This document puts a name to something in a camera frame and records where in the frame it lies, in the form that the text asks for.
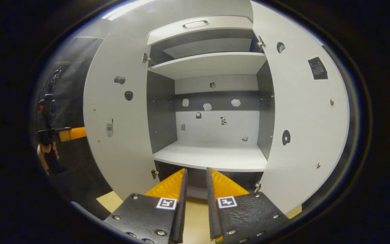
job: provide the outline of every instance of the screw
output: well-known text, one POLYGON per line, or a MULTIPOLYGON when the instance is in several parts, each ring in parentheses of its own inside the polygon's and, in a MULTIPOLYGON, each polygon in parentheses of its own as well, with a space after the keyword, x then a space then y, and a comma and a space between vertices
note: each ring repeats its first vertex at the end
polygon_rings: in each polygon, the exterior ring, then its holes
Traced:
POLYGON ((229 230, 229 231, 227 232, 228 235, 233 235, 233 234, 235 234, 235 233, 237 233, 237 230, 229 230))
POLYGON ((167 233, 164 232, 163 230, 157 230, 157 231, 156 231, 156 234, 157 234, 157 235, 167 235, 167 233))

